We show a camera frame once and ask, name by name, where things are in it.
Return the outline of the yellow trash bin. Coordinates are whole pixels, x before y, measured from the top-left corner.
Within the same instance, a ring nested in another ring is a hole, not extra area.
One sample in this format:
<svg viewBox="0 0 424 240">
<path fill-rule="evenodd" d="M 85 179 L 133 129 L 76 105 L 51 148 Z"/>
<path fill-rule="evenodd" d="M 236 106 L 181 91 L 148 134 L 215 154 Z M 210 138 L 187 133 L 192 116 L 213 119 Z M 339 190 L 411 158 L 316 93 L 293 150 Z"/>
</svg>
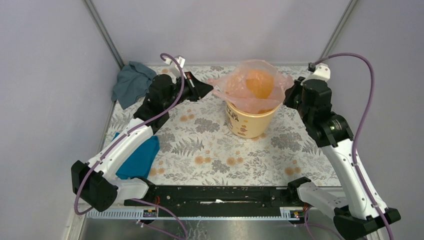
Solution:
<svg viewBox="0 0 424 240">
<path fill-rule="evenodd" d="M 266 100 L 274 90 L 275 77 L 262 70 L 249 70 L 245 80 L 249 93 L 254 100 Z M 265 103 L 248 103 L 252 111 L 242 111 L 235 104 L 226 102 L 226 123 L 237 136 L 252 139 L 262 135 L 270 125 L 280 104 L 274 107 Z"/>
</svg>

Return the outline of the pink plastic trash bag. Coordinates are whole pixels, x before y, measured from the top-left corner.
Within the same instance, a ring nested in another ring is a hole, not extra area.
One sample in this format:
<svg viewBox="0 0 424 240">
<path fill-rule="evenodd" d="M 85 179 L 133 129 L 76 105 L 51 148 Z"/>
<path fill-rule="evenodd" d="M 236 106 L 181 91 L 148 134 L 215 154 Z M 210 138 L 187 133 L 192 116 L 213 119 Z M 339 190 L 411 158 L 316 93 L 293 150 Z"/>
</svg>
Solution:
<svg viewBox="0 0 424 240">
<path fill-rule="evenodd" d="M 285 99 L 285 91 L 294 85 L 290 75 L 258 59 L 242 61 L 232 72 L 207 82 L 214 87 L 214 95 L 248 114 L 277 108 Z"/>
</svg>

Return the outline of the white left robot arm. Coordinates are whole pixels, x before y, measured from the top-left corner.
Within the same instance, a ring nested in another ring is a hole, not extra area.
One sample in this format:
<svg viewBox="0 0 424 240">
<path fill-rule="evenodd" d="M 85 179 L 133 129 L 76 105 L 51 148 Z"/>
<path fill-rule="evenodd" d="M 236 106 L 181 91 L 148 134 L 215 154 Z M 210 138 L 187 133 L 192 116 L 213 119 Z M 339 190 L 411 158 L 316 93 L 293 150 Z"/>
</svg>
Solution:
<svg viewBox="0 0 424 240">
<path fill-rule="evenodd" d="M 152 204 L 155 192 L 141 176 L 117 179 L 116 172 L 168 121 L 172 108 L 186 100 L 197 102 L 213 89 L 191 72 L 183 73 L 175 81 L 167 74 L 155 76 L 124 130 L 87 162 L 78 160 L 71 166 L 74 212 L 77 215 L 92 209 L 103 212 L 116 202 L 130 199 L 137 199 L 144 206 Z"/>
</svg>

